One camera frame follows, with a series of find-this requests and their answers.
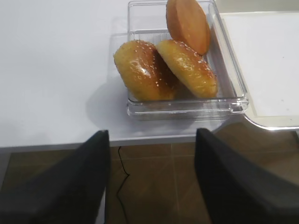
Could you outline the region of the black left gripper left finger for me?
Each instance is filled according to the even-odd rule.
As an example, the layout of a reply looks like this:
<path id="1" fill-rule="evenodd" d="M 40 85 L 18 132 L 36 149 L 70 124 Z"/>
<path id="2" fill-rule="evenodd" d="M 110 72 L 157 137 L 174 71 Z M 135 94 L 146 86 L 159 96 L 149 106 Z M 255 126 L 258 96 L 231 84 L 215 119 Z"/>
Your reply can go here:
<path id="1" fill-rule="evenodd" d="M 94 224 L 110 175 L 108 131 L 0 195 L 2 224 Z"/>

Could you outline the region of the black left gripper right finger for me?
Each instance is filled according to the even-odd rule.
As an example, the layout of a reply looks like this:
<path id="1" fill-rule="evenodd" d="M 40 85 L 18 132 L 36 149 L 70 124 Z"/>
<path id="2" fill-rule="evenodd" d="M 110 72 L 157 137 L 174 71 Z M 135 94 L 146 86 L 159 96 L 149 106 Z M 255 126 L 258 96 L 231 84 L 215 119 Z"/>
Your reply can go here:
<path id="1" fill-rule="evenodd" d="M 196 132 L 195 173 L 213 224 L 297 224 L 299 187 Z"/>

